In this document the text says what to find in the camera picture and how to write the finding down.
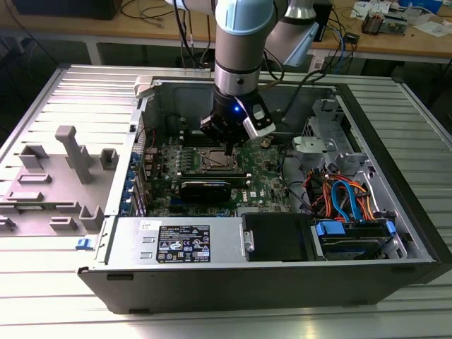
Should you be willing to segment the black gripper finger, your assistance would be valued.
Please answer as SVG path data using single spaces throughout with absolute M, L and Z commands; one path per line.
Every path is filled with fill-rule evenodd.
M 215 123 L 213 116 L 208 116 L 200 121 L 200 130 L 210 139 L 223 145 L 225 155 L 231 156 L 232 144 L 230 135 Z
M 235 126 L 231 131 L 231 149 L 241 148 L 249 140 L 244 126 Z

